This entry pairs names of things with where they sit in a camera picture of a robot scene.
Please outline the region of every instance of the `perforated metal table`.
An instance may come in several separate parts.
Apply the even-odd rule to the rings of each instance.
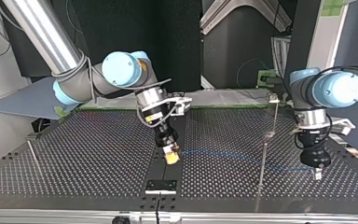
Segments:
[[[299,161],[301,151],[289,134],[295,124],[286,109],[280,109],[268,145],[259,191],[262,139],[272,121],[268,108],[190,110],[172,119],[182,155],[177,164],[166,165],[153,131],[134,111],[76,112],[31,147],[25,144],[0,160],[0,215],[28,211],[22,217],[35,218],[40,210],[43,216],[55,210],[58,217],[98,214],[103,221],[121,214],[144,217],[144,223],[156,216],[224,223],[273,214],[269,217],[287,223],[331,214],[323,218],[357,221],[358,160],[328,140],[332,165],[314,181]],[[162,179],[178,181],[175,195],[145,194],[148,180]]]

